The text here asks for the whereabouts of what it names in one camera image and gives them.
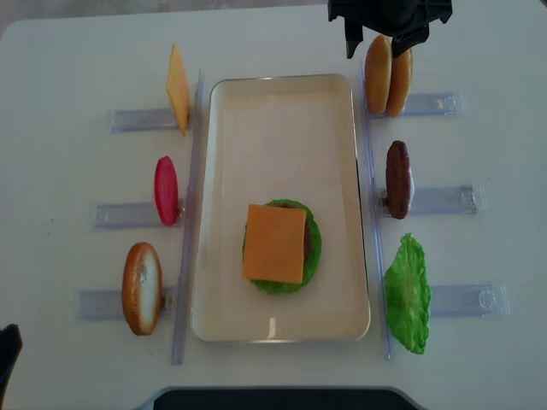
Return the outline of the black robot base front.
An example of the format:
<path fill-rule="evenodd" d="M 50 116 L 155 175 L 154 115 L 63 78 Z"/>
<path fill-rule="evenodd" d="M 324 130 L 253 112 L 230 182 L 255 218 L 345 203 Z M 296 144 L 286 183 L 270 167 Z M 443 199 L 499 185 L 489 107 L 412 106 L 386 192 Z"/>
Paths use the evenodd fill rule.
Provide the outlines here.
<path fill-rule="evenodd" d="M 416 409 L 388 389 L 174 389 L 154 409 Z"/>

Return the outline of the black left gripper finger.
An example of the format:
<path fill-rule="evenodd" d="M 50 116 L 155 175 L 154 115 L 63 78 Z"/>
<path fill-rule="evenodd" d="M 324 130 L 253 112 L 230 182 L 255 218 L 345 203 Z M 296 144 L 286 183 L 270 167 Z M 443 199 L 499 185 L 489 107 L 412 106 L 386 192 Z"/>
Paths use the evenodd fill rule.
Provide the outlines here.
<path fill-rule="evenodd" d="M 3 404 L 9 379 L 21 349 L 22 338 L 19 326 L 11 324 L 2 329 L 0 336 L 0 405 Z"/>

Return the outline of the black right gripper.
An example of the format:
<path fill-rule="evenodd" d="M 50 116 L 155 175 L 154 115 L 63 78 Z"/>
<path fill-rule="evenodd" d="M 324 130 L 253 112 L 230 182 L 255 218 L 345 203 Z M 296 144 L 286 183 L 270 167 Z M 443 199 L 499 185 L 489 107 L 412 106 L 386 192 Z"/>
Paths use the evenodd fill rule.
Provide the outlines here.
<path fill-rule="evenodd" d="M 446 23 L 452 16 L 451 0 L 333 0 L 327 2 L 328 20 L 344 19 L 346 56 L 351 59 L 363 41 L 366 27 L 391 40 L 391 53 L 398 58 L 429 37 L 429 23 Z"/>

